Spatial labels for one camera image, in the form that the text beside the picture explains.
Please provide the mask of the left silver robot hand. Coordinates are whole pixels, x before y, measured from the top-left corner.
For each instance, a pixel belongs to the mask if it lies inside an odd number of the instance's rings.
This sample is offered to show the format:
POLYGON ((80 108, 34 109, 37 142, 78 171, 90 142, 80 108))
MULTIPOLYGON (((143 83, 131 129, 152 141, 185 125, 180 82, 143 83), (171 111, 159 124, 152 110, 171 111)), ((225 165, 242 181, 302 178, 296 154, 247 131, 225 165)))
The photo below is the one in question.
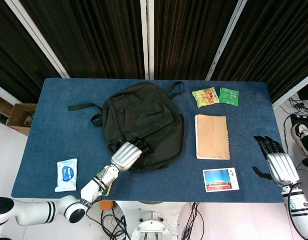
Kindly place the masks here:
POLYGON ((111 157, 111 164, 114 165, 119 172, 125 172, 149 149, 149 145, 144 139, 135 137, 122 144, 113 154, 111 157))

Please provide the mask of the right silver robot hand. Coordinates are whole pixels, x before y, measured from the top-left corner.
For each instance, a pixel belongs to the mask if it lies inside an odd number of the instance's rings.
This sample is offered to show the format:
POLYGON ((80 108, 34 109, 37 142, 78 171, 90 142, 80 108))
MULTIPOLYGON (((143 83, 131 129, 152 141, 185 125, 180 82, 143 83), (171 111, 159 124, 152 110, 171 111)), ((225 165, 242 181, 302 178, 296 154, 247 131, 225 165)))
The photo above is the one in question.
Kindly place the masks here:
POLYGON ((253 166, 253 171, 261 178, 273 180, 278 186, 283 187, 299 182, 299 176, 290 156, 283 147, 268 136, 254 136, 265 160, 270 173, 261 172, 253 166))

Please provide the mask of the black backpack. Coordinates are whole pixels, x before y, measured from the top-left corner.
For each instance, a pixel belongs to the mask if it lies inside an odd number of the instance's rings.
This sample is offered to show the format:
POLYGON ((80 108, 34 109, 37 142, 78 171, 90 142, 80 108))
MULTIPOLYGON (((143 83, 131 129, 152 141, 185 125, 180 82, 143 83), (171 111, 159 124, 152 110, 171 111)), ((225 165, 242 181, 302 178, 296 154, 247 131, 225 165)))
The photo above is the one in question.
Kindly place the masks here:
POLYGON ((185 87, 167 90, 151 82, 140 82, 110 96, 91 123, 102 127, 108 150, 115 153, 125 142, 134 138, 144 140, 149 149, 131 166, 132 172, 147 172, 168 167, 179 156, 183 147, 184 118, 173 103, 185 87))

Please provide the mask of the brown spiral notebook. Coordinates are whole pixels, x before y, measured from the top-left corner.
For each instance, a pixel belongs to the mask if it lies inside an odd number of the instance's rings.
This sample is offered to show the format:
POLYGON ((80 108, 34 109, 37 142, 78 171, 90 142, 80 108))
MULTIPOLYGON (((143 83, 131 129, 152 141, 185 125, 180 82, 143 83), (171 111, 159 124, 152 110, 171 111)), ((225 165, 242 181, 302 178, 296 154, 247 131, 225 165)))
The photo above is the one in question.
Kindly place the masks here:
POLYGON ((225 116, 195 116, 196 157, 230 160, 229 135, 225 116))

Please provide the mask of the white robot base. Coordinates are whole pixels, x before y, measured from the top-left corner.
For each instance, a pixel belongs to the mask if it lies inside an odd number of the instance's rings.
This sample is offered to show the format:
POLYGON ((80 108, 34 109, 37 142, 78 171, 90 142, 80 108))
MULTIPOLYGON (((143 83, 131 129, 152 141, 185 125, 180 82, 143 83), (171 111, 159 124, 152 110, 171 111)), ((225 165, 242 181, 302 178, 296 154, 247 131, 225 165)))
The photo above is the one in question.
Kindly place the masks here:
POLYGON ((198 210, 199 203, 194 202, 190 215, 182 234, 177 233, 180 228, 178 219, 185 202, 155 202, 155 201, 117 201, 127 224, 130 240, 191 240, 196 219, 202 221, 203 240, 205 222, 198 210))

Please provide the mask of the black white sneaker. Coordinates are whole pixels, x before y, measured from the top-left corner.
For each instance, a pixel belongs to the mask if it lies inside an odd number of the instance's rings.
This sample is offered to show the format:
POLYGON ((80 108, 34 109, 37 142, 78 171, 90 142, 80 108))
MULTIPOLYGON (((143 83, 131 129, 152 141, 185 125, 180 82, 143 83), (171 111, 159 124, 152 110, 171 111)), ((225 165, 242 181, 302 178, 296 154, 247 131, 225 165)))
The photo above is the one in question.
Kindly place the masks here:
POLYGON ((291 135, 305 156, 308 156, 308 128, 297 123, 291 129, 291 135))

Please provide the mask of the green sponge block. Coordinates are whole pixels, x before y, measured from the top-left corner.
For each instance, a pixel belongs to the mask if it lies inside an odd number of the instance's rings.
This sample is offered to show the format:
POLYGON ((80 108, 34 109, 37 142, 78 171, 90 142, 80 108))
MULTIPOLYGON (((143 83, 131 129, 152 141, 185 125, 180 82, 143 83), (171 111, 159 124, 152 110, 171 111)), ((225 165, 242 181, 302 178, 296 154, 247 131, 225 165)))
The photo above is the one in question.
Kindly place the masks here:
MULTIPOLYGON (((103 166, 100 166, 99 169, 98 169, 97 174, 99 174, 103 168, 104 168, 103 166)), ((112 187, 112 183, 109 184, 109 185, 107 186, 107 188, 106 188, 100 195, 102 195, 102 196, 108 196, 109 193, 110 193, 110 191, 111 191, 111 187, 112 187)))

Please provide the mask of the orange block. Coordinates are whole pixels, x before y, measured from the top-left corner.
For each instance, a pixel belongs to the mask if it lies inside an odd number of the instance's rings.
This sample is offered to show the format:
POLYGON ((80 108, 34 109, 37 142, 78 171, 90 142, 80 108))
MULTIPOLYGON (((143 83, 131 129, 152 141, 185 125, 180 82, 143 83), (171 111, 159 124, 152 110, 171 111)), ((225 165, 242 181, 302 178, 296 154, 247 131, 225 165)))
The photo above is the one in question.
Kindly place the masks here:
POLYGON ((110 210, 113 208, 113 201, 111 200, 101 200, 99 202, 99 208, 101 211, 106 211, 106 210, 110 210))

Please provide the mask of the blue table mat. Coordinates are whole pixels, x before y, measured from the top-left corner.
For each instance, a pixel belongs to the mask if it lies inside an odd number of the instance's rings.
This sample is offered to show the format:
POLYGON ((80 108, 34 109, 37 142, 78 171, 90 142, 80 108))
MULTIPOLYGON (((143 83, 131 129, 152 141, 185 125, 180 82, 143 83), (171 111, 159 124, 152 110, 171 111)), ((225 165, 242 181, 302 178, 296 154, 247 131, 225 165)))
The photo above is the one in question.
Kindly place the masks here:
MULTIPOLYGON (((134 79, 48 78, 45 80, 30 129, 12 196, 58 199, 55 192, 57 162, 78 160, 77 189, 111 161, 103 131, 91 124, 96 107, 68 111, 69 105, 102 105, 112 94, 135 84, 134 79)), ((166 168, 147 172, 123 172, 108 196, 115 201, 280 203, 281 188, 260 178, 252 167, 268 172, 267 162, 254 136, 280 135, 267 85, 249 81, 186 80, 185 92, 174 98, 184 117, 181 154, 166 168), (193 91, 215 87, 239 91, 238 106, 225 103, 198 108, 193 91), (229 133, 230 160, 197 159, 194 117, 225 116, 229 133), (203 170, 235 168, 239 190, 206 192, 203 170)))

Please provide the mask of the blue white wet wipes pack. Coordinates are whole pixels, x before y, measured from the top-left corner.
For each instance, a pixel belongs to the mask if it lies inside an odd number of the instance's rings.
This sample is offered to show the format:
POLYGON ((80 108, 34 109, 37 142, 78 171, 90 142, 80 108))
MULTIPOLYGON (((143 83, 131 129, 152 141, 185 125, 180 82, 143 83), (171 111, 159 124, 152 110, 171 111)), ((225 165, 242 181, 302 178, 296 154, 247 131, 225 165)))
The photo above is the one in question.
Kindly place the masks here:
POLYGON ((76 190, 77 162, 76 158, 57 162, 56 193, 76 190))

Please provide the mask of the palace photo postcard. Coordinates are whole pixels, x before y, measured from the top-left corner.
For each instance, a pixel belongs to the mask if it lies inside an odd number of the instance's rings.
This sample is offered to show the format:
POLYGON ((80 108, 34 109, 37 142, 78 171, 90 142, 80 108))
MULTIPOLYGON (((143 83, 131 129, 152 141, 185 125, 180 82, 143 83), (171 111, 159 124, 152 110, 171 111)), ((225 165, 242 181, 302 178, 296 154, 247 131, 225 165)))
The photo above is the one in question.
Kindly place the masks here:
POLYGON ((204 169, 202 172, 207 193, 239 190, 234 167, 204 169))

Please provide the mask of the dark green packet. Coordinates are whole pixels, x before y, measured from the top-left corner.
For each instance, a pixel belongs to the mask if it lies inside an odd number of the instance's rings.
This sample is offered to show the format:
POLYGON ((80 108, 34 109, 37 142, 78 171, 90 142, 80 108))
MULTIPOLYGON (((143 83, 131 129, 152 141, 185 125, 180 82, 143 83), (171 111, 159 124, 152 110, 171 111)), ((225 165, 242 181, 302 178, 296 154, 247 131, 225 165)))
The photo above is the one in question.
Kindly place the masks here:
POLYGON ((239 91, 221 87, 219 93, 219 101, 223 104, 238 106, 239 91))

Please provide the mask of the yellow green snack packet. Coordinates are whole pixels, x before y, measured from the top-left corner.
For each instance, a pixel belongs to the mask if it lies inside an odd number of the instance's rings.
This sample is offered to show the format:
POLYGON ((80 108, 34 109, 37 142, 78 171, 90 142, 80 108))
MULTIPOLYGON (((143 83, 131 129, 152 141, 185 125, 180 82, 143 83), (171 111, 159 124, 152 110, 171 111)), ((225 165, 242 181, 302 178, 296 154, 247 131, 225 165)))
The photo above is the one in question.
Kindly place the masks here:
POLYGON ((198 108, 220 103, 215 87, 193 91, 192 95, 198 108))

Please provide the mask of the cardboard box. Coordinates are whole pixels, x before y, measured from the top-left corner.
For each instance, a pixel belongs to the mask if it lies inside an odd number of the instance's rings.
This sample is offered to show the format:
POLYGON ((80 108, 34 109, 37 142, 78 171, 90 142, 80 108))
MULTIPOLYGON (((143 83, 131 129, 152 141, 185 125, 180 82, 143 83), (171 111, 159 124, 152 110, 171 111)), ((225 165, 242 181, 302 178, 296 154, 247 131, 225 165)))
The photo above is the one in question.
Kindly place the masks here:
POLYGON ((28 136, 33 123, 36 108, 37 104, 35 103, 15 104, 7 121, 7 126, 28 136))

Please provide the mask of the black curtain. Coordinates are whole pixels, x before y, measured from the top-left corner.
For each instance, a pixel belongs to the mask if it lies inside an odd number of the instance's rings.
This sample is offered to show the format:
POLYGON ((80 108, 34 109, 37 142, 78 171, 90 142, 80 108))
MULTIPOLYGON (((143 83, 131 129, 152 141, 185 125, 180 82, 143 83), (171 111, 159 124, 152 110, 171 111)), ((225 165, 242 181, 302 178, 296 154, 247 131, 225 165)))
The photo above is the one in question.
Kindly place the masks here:
POLYGON ((37 103, 46 78, 59 74, 4 0, 0 0, 0 87, 37 103))
POLYGON ((274 102, 308 76, 308 0, 247 0, 213 81, 267 84, 274 102))
POLYGON ((72 78, 144 79, 139 0, 20 0, 72 78))
POLYGON ((154 78, 204 80, 238 0, 154 0, 154 78))

